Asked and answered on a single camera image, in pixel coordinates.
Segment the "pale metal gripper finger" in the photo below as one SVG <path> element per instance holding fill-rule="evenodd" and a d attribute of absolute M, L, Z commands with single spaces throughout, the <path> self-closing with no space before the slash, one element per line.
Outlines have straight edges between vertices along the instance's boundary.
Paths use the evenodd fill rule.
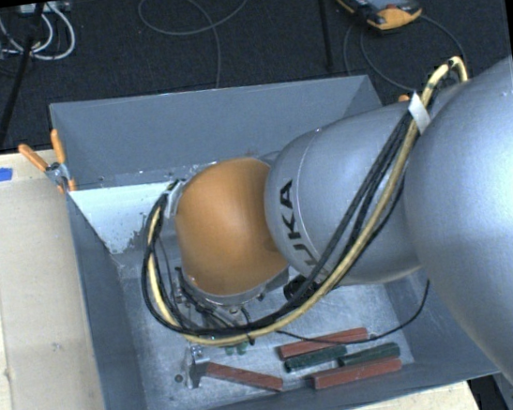
<path fill-rule="evenodd" d="M 210 361 L 209 350 L 207 346 L 201 344 L 192 344 L 190 350 L 190 365 L 192 368 L 201 368 L 206 366 Z"/>
<path fill-rule="evenodd" d="M 193 360 L 190 362 L 185 369 L 187 383 L 186 386 L 189 389 L 195 389 L 200 386 L 201 376 L 198 371 L 198 364 Z"/>

